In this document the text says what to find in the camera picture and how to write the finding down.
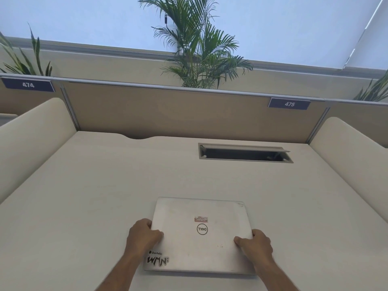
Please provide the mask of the person's left hand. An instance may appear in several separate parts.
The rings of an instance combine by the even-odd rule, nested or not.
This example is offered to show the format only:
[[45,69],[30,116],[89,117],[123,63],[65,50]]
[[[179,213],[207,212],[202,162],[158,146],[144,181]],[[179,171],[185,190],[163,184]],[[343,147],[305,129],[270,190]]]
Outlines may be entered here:
[[151,226],[152,220],[147,218],[143,218],[134,223],[127,237],[124,250],[125,256],[140,259],[157,245],[157,243],[150,243],[149,241],[149,231],[152,230]]

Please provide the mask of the person's right hand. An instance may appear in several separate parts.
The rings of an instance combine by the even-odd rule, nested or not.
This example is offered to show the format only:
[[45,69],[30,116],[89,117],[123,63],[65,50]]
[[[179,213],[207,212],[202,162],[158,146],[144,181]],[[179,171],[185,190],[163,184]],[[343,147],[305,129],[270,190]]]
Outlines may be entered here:
[[252,229],[253,242],[249,247],[240,247],[245,256],[253,264],[259,257],[273,257],[271,241],[261,230]]

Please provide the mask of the silver laptop with stickers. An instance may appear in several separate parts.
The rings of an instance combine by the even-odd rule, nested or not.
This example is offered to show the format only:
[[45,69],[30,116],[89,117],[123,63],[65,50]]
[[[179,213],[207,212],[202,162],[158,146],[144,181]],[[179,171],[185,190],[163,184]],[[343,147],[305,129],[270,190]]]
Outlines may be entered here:
[[159,197],[151,229],[164,235],[145,256],[146,271],[255,275],[234,242],[253,238],[242,201]]

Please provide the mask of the person's left forearm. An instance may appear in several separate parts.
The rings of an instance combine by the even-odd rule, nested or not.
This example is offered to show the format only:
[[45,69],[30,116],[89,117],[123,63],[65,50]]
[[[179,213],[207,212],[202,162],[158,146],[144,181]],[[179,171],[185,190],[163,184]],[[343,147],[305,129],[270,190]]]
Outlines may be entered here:
[[109,274],[94,291],[129,291],[133,277],[143,260],[144,252],[125,251]]

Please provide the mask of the person's right forearm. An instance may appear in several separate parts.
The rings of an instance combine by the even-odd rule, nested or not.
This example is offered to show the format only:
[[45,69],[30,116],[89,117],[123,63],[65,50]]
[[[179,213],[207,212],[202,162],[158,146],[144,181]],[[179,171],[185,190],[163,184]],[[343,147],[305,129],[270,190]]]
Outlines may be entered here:
[[253,265],[268,291],[299,291],[272,256],[259,257]]

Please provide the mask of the beige back partition panel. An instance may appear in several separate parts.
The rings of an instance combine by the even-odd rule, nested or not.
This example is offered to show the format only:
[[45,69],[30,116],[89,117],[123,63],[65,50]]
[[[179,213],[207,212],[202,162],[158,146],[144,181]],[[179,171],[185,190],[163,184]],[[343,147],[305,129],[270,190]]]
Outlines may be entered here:
[[306,143],[326,110],[269,107],[271,97],[205,91],[63,83],[81,131],[156,136]]

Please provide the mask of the cream side divider panel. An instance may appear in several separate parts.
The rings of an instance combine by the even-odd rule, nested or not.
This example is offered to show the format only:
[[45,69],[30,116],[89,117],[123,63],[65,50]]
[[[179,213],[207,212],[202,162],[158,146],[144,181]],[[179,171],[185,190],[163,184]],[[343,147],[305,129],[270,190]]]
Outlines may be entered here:
[[0,127],[0,204],[61,148],[76,128],[59,98]]
[[309,145],[388,223],[388,149],[337,117]]

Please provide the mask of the blue desk number plate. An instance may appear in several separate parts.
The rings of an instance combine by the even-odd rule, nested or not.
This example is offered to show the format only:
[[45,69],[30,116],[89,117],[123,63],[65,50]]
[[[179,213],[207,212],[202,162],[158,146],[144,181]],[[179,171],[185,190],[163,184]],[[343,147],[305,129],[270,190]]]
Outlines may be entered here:
[[39,79],[1,78],[7,89],[28,90],[38,92],[55,92],[51,81]]
[[308,109],[311,101],[309,100],[295,100],[283,98],[271,98],[268,104],[269,108],[302,110]]

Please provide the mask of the beige neighbour partition panel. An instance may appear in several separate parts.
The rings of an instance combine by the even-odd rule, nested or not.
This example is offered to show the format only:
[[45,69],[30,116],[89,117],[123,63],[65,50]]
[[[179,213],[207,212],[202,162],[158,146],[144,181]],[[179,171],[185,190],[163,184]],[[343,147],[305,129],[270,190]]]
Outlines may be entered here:
[[381,146],[388,148],[388,103],[333,101],[321,124],[337,117]]
[[[7,89],[1,81],[1,78],[39,79],[51,81],[55,92]],[[65,102],[60,85],[53,81],[52,78],[0,74],[0,114],[13,114],[20,116],[52,98],[59,98]]]

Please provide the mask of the tall palm plant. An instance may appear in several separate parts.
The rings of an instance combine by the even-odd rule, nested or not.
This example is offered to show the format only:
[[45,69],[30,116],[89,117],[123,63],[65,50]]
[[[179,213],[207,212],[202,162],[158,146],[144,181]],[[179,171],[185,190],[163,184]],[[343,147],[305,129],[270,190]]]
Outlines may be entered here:
[[141,7],[155,7],[168,24],[153,27],[154,37],[176,48],[166,59],[163,73],[179,78],[182,87],[218,89],[222,81],[253,71],[253,64],[235,55],[239,43],[234,35],[217,29],[213,13],[217,0],[138,0]]

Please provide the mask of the small palm plant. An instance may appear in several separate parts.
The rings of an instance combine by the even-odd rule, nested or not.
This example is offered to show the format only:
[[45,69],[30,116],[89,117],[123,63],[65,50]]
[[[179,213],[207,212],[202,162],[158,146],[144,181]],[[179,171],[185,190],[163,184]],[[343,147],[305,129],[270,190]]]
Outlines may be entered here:
[[380,102],[386,98],[388,98],[388,69],[380,79],[376,81],[372,79],[366,89],[362,88],[353,100]]

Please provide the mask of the white roller blind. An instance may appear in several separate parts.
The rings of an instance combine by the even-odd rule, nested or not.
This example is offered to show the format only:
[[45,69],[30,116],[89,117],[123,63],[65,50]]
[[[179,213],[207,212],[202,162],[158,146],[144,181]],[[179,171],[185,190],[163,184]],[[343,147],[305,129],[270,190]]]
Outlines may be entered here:
[[388,68],[388,0],[0,0],[0,31],[51,41],[173,51],[205,29],[246,59]]

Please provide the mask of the spiky leaf plant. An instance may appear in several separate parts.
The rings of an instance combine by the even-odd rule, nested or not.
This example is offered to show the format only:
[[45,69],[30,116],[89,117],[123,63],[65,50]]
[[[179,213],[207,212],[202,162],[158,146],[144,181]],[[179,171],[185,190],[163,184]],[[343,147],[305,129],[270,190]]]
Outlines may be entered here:
[[16,53],[12,43],[6,38],[5,35],[0,31],[0,46],[7,53],[7,55],[11,58],[13,65],[8,63],[3,63],[4,69],[0,67],[0,73],[13,73],[13,74],[25,74],[32,76],[44,76],[51,77],[53,66],[51,65],[51,61],[49,61],[45,68],[43,68],[40,61],[40,50],[41,50],[41,42],[40,38],[34,37],[31,26],[30,34],[31,34],[31,44],[33,50],[33,56],[35,58],[35,64],[31,62],[31,60],[26,56],[24,51],[19,47],[19,52],[22,55],[23,61]]

